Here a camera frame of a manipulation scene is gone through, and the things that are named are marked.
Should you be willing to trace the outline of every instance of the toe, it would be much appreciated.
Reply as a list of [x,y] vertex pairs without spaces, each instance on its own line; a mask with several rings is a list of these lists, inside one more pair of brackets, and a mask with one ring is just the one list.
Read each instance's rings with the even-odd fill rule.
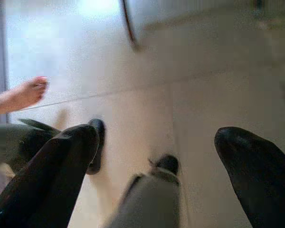
[[43,95],[39,95],[39,96],[36,98],[35,103],[39,102],[39,101],[42,100],[42,99],[43,99]]
[[39,95],[39,96],[40,96],[40,95],[43,95],[44,93],[45,93],[45,89],[38,91],[38,95]]
[[39,92],[39,93],[38,93],[38,96],[43,96],[44,93],[45,93],[45,91]]
[[31,81],[33,84],[46,84],[48,82],[47,77],[38,76]]
[[45,90],[47,87],[47,84],[37,84],[36,89],[38,90]]

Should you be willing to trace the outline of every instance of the black shoe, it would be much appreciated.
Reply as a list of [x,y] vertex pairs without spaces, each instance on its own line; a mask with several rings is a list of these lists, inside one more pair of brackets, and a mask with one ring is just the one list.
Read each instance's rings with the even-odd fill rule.
[[105,125],[102,120],[92,119],[88,122],[88,125],[93,126],[99,135],[99,145],[94,159],[89,165],[86,173],[89,175],[94,175],[99,172],[101,167],[101,154],[105,143]]
[[162,158],[159,159],[154,165],[156,167],[169,170],[175,175],[177,175],[177,172],[179,171],[179,162],[177,158],[169,154],[162,156]]

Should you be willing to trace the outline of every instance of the tile grout line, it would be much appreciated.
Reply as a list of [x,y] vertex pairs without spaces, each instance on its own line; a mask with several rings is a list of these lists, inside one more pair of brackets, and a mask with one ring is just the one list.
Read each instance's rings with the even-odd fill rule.
[[[174,134],[174,132],[176,132],[174,129],[176,129],[176,124],[174,123],[174,115],[173,115],[173,91],[172,91],[172,83],[169,83],[167,84],[167,87],[168,87],[168,97],[169,99],[171,100],[171,108],[170,108],[170,111],[172,113],[172,127],[173,127],[173,138],[175,140],[175,149],[176,149],[176,153],[177,153],[177,156],[179,158],[179,160],[181,160],[181,156],[180,156],[180,153],[179,153],[179,138],[176,134]],[[187,191],[186,191],[186,187],[187,185],[185,184],[185,178],[184,178],[184,174],[183,174],[183,171],[182,171],[182,166],[181,166],[181,162],[179,162],[179,176],[180,176],[180,179],[182,179],[181,183],[180,183],[180,187],[182,188],[182,192],[183,192],[183,196],[184,196],[184,200],[185,200],[185,207],[186,207],[186,212],[187,212],[187,225],[188,227],[192,227],[192,221],[190,219],[190,215],[189,215],[189,205],[188,205],[188,196],[187,196]]]
[[[269,62],[265,62],[264,64],[261,65],[261,67],[272,66],[273,64],[274,65],[281,64],[281,63],[283,63],[283,61],[285,61],[285,58],[283,58],[283,59],[281,59],[279,61],[272,60],[272,61],[269,61]],[[194,77],[188,76],[186,78],[182,78],[182,79],[179,79],[179,80],[172,80],[172,81],[169,81],[169,82],[157,83],[157,84],[154,84],[154,85],[138,86],[136,88],[134,87],[134,88],[131,88],[131,89],[112,91],[112,92],[103,92],[103,93],[99,93],[99,94],[95,94],[95,95],[87,95],[87,96],[78,97],[78,98],[74,98],[74,99],[69,99],[69,100],[65,100],[65,101],[60,101],[60,102],[56,102],[56,103],[52,103],[52,104],[44,104],[44,105],[40,105],[40,106],[24,108],[24,109],[21,109],[19,111],[31,110],[31,109],[47,107],[47,106],[51,106],[51,105],[58,105],[58,104],[62,104],[62,103],[68,103],[68,102],[72,102],[72,101],[79,101],[79,100],[89,99],[89,98],[105,97],[105,96],[108,96],[108,95],[116,95],[116,94],[120,94],[120,93],[145,90],[145,89],[150,89],[150,88],[154,88],[154,87],[158,87],[158,86],[169,85],[169,84],[173,84],[173,83],[181,83],[181,82],[191,81],[191,80],[195,80],[195,79],[198,79],[198,78],[203,78],[204,76],[213,76],[213,75],[216,75],[216,74],[223,74],[223,73],[226,73],[226,72],[237,72],[237,71],[241,71],[243,69],[246,69],[246,67],[239,66],[236,69],[232,69],[232,70],[217,70],[217,71],[204,72],[204,73],[196,74]]]

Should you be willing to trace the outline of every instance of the floor tile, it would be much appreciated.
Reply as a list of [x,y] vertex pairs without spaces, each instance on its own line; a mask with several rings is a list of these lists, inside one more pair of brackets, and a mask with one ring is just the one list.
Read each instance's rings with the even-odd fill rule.
[[102,118],[107,129],[102,170],[85,177],[70,227],[102,224],[132,175],[149,170],[148,158],[173,153],[172,103],[167,85],[15,112],[11,121],[31,118],[62,130],[93,117]]
[[161,21],[183,16],[186,14],[199,13],[211,8],[218,8],[225,5],[233,5],[231,0],[158,0],[160,6],[160,19]]
[[267,30],[264,35],[273,59],[285,60],[285,30]]
[[285,153],[285,100],[280,68],[252,68],[173,84],[174,134],[192,227],[251,227],[215,147],[223,126],[273,141]]
[[154,0],[129,2],[140,44],[133,51],[118,0],[106,2],[6,1],[9,87],[48,76],[49,91],[36,105],[43,106],[271,60],[262,31],[234,29],[232,8],[161,19],[165,5]]

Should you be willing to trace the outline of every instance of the trouser leg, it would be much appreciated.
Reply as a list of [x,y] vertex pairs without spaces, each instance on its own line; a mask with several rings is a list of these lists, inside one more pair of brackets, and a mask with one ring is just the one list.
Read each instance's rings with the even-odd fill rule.
[[251,132],[225,127],[215,137],[218,154],[254,228],[285,228],[285,155]]
[[98,143],[87,124],[49,140],[0,195],[0,228],[66,228]]
[[179,227],[179,182],[163,169],[134,179],[106,228]]
[[18,171],[53,136],[28,125],[0,124],[0,164],[8,163]]

